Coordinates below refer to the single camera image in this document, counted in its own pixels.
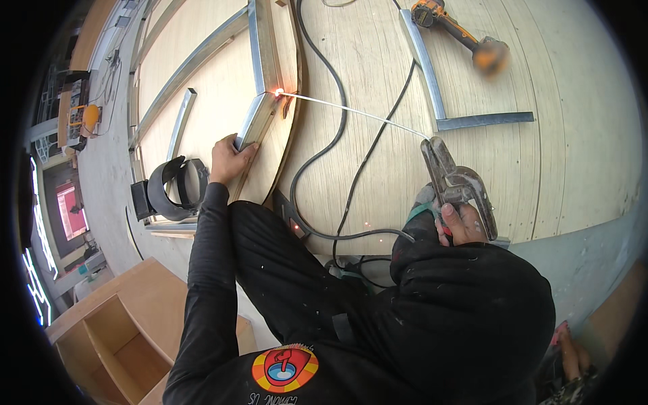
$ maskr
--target wooden cabinet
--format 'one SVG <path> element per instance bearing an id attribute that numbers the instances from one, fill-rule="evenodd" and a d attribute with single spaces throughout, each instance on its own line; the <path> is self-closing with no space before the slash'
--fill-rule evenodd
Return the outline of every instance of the wooden cabinet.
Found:
<path id="1" fill-rule="evenodd" d="M 64 312 L 45 331 L 72 380 L 93 398 L 160 404 L 178 354 L 187 285 L 147 259 Z M 240 354 L 257 350 L 237 319 Z"/>

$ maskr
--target black sleeve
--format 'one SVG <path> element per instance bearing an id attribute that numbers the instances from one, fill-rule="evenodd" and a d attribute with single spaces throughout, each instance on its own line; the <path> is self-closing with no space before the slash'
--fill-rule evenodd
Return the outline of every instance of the black sleeve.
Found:
<path id="1" fill-rule="evenodd" d="M 204 378 L 238 356 L 235 260 L 227 187 L 207 186 L 189 259 L 185 328 L 164 393 L 165 404 L 189 403 Z"/>

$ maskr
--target workshop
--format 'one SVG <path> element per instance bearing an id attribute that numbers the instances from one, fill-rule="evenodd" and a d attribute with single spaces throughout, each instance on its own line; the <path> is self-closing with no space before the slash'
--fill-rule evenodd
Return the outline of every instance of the workshop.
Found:
<path id="1" fill-rule="evenodd" d="M 589 403 L 648 279 L 602 13 L 77 1 L 24 145 L 61 370 L 96 404 Z"/>

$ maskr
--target orange drill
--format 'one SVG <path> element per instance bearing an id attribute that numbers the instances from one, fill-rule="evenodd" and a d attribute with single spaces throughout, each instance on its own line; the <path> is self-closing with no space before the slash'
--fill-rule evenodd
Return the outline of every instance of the orange drill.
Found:
<path id="1" fill-rule="evenodd" d="M 472 52 L 472 65 L 487 78 L 492 78 L 509 65 L 509 46 L 490 36 L 477 41 L 444 9 L 443 0 L 419 0 L 411 8 L 411 19 L 418 26 L 430 28 L 437 23 Z"/>

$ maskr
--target printed logo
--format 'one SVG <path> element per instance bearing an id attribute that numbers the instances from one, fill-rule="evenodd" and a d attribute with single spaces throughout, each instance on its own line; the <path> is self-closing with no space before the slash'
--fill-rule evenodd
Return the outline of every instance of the printed logo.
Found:
<path id="1" fill-rule="evenodd" d="M 287 345 L 258 355 L 252 377 L 266 391 L 284 393 L 306 384 L 318 367 L 318 358 L 304 345 Z"/>

